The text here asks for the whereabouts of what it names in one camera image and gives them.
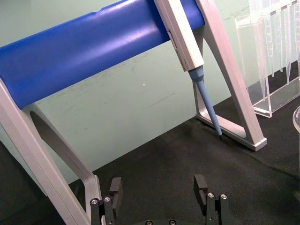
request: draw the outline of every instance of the transparent container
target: transparent container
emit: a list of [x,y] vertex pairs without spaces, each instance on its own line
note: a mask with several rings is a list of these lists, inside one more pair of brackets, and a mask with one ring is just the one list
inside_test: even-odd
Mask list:
[[300,106],[294,112],[294,115],[292,116],[292,122],[299,133],[299,162],[300,162]]
[[[293,58],[295,61],[298,59],[299,52],[296,47],[297,18],[292,13],[294,7],[292,5],[287,10],[287,7],[277,9],[272,5],[269,11],[248,13],[235,18],[242,72],[252,105],[257,114],[269,118],[276,110],[300,95],[299,73],[291,77],[289,73],[290,62]],[[286,13],[289,13],[292,21],[289,29],[284,23],[285,17],[281,16]],[[278,19],[281,17],[282,27],[278,26]],[[288,74],[286,69],[282,73],[279,72],[281,64],[288,65]],[[288,77],[290,79],[281,86],[271,86],[276,79],[286,80]]]

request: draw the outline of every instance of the screw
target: screw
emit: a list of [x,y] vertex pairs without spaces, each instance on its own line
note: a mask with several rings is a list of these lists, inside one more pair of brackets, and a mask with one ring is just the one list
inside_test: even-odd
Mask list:
[[109,202],[110,200],[111,200],[110,197],[106,197],[106,198],[104,199],[105,202]]
[[170,221],[169,221],[169,224],[170,224],[170,225],[176,225],[176,221],[175,221],[175,220],[170,220]]
[[222,195],[221,195],[221,198],[226,199],[226,198],[227,198],[227,195],[222,194]]
[[97,199],[93,199],[93,200],[92,200],[92,204],[93,204],[93,205],[96,205],[97,203],[98,203],[98,200],[97,200]]

